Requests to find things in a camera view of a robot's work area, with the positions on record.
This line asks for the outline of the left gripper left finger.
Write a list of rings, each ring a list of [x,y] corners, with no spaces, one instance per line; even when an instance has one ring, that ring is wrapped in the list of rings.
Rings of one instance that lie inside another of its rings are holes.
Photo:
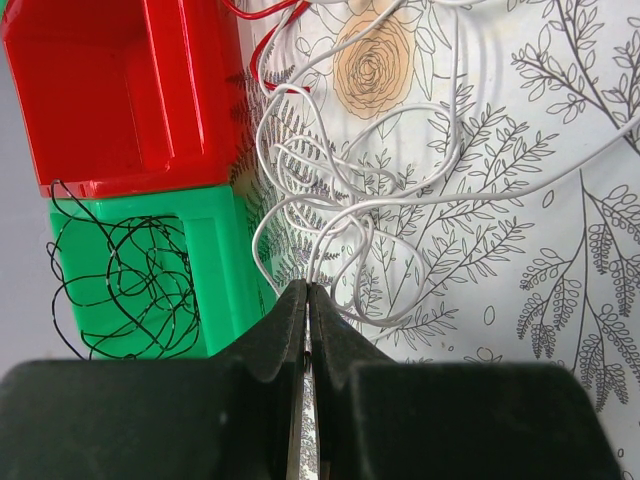
[[[5,479],[295,479],[306,285],[206,359],[22,363],[1,382]]]

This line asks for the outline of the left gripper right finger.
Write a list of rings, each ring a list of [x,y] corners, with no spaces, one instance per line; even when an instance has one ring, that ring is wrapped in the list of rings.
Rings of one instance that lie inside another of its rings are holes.
[[[309,288],[323,479],[616,479],[586,392],[534,363],[391,360]]]

